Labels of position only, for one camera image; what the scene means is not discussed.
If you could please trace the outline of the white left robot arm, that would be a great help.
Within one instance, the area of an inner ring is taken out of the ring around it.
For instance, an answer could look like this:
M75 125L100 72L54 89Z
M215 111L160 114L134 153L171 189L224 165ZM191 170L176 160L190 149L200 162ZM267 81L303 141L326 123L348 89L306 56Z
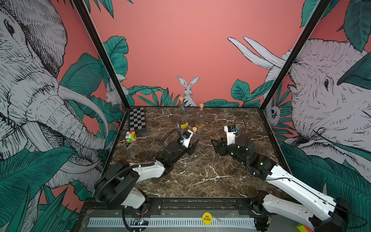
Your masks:
M150 208L149 199L134 186L141 181L169 174L184 154L194 153L198 143L199 140L196 140L185 147L180 140L170 142L163 153L150 163L130 164L126 160L117 162L94 185L96 202L103 202L109 210L127 206L137 214L147 212Z

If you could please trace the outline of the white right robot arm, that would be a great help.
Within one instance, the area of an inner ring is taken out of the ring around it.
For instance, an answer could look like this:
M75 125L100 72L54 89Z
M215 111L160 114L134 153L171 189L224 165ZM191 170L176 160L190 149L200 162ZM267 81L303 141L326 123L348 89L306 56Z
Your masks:
M281 215L314 232L347 231L350 204L345 199L334 199L300 181L274 160L257 153L255 144L245 135L232 134L227 138L212 139L211 143L217 154L232 156L247 172L296 200L294 203L260 191L249 206L256 215Z

